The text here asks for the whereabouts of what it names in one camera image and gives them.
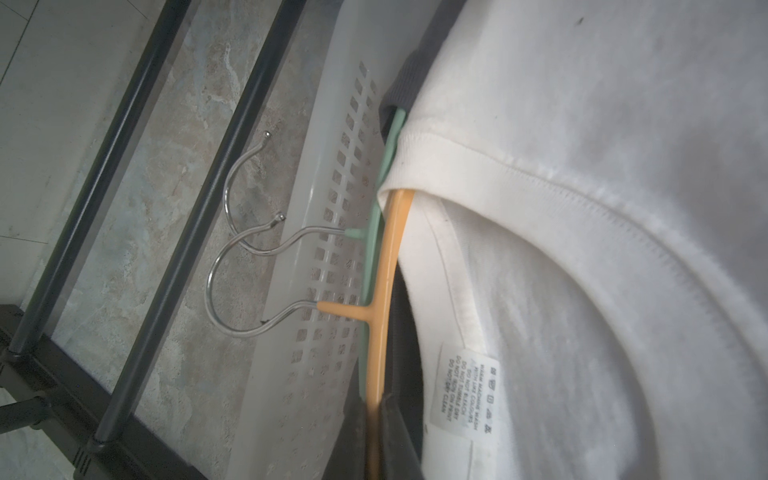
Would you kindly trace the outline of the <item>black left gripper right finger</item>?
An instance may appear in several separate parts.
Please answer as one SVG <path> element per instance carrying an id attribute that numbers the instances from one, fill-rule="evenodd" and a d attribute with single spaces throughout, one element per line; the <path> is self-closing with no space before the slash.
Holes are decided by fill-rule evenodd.
<path id="1" fill-rule="evenodd" d="M 387 480 L 423 480 L 420 460 L 411 442 L 396 398 L 385 395 L 380 408 L 381 471 Z"/>

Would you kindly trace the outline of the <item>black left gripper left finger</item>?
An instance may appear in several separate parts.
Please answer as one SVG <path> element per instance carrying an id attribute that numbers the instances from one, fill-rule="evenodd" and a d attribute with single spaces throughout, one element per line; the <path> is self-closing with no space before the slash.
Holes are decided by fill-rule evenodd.
<path id="1" fill-rule="evenodd" d="M 358 395 L 345 403 L 344 420 L 323 480 L 364 480 L 366 464 L 366 410 Z"/>

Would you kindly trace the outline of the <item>orange plastic hanger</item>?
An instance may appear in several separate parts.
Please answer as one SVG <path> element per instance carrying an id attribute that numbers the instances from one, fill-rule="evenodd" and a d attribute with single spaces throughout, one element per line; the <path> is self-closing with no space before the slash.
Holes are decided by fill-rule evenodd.
<path id="1" fill-rule="evenodd" d="M 245 238 L 274 228 L 286 220 L 278 212 L 266 224 L 246 229 L 234 237 L 219 251 L 206 276 L 205 308 L 211 323 L 223 334 L 232 338 L 250 338 L 261 335 L 295 311 L 314 309 L 330 315 L 351 318 L 369 325 L 369 346 L 366 367 L 366 477 L 381 479 L 381 427 L 380 411 L 385 387 L 387 342 L 391 296 L 395 280 L 398 254 L 404 235 L 409 211 L 415 196 L 413 190 L 400 189 L 390 193 L 385 212 L 384 233 L 380 247 L 372 301 L 367 306 L 347 305 L 327 301 L 298 300 L 280 310 L 275 316 L 263 320 L 251 329 L 234 329 L 217 315 L 213 302 L 213 282 L 224 256 Z"/>

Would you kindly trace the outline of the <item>white t-shirt black print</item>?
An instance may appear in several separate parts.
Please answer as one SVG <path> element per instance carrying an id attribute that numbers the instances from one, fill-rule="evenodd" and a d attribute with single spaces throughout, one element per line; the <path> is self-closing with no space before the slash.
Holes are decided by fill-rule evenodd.
<path id="1" fill-rule="evenodd" d="M 444 1 L 382 194 L 428 479 L 767 475 L 767 5 Z"/>

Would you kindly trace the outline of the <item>green plastic hanger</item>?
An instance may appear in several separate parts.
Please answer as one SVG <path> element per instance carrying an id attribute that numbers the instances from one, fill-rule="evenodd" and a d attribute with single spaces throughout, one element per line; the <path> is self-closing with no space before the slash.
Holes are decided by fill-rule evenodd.
<path id="1" fill-rule="evenodd" d="M 327 234 L 332 236 L 342 236 L 342 237 L 350 238 L 354 240 L 361 240 L 365 243 L 365 257 L 363 261 L 363 282 L 362 282 L 361 300 L 365 306 L 369 306 L 373 302 L 378 261 L 380 257 L 381 244 L 383 241 L 383 234 L 384 234 L 384 214 L 379 203 L 376 200 L 374 200 L 371 204 L 368 223 L 363 228 L 307 226 L 298 230 L 291 237 L 289 237 L 288 240 L 286 240 L 279 246 L 272 249 L 258 249 L 253 245 L 251 245 L 250 243 L 248 243 L 246 241 L 246 238 L 251 235 L 266 232 L 276 227 L 278 224 L 284 222 L 286 220 L 286 216 L 284 213 L 277 212 L 273 216 L 273 218 L 265 224 L 251 227 L 243 231 L 237 230 L 237 227 L 235 226 L 235 222 L 232 218 L 231 208 L 230 208 L 230 194 L 231 194 L 232 185 L 234 183 L 234 179 L 239 169 L 243 166 L 243 164 L 247 162 L 251 157 L 260 153 L 265 148 L 270 138 L 271 138 L 271 133 L 266 132 L 264 134 L 264 139 L 261 142 L 261 144 L 247 150 L 244 154 L 242 154 L 235 161 L 234 165 L 229 169 L 226 175 L 224 190 L 222 195 L 223 213 L 230 231 L 234 234 L 234 237 L 231 240 L 229 240 L 228 243 L 224 247 L 222 247 L 222 249 L 219 251 L 206 276 L 205 308 L 206 308 L 207 315 L 211 323 L 217 329 L 219 329 L 222 333 L 232 338 L 255 337 L 273 328 L 274 326 L 279 324 L 282 320 L 286 319 L 290 314 L 294 313 L 299 309 L 302 309 L 302 308 L 315 309 L 317 307 L 317 303 L 313 300 L 300 300 L 300 301 L 296 301 L 289 304 L 287 307 L 285 307 L 283 310 L 281 310 L 279 313 L 277 313 L 273 317 L 263 320 L 258 327 L 251 328 L 251 329 L 236 329 L 228 326 L 216 313 L 214 301 L 213 301 L 213 286 L 214 286 L 215 275 L 221 261 L 223 260 L 225 255 L 233 247 L 237 245 L 241 246 L 247 252 L 254 254 L 256 256 L 270 257 L 270 256 L 276 256 L 286 251 L 289 247 L 291 247 L 292 245 L 297 243 L 300 239 L 302 239 L 304 236 L 309 234 Z"/>

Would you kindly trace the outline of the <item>white laundry basket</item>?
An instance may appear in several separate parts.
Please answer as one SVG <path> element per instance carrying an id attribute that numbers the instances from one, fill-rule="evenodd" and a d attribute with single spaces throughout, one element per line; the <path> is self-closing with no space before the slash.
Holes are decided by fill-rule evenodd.
<path id="1" fill-rule="evenodd" d="M 337 18 L 282 234 L 367 224 L 384 151 L 382 96 L 434 1 L 346 1 Z M 361 302 L 365 244 L 310 234 L 274 258 L 264 314 L 297 300 Z M 230 479 L 322 479 L 345 403 L 360 397 L 362 324 L 301 309 L 255 338 Z"/>

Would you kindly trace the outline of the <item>black clothes rack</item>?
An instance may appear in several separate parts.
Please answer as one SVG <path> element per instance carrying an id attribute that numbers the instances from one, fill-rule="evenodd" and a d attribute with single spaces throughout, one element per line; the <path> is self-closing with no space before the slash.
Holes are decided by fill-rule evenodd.
<path id="1" fill-rule="evenodd" d="M 158 1 L 11 1 L 25 20 L 1 65 L 1 299 L 26 306 L 161 10 Z M 253 224 L 286 204 L 336 1 L 307 4 L 260 118 L 268 149 L 239 176 Z M 275 1 L 197 1 L 53 338 L 115 386 L 234 113 Z M 218 334 L 203 306 L 217 222 L 147 382 L 138 417 L 205 477 L 225 476 L 253 346 Z"/>

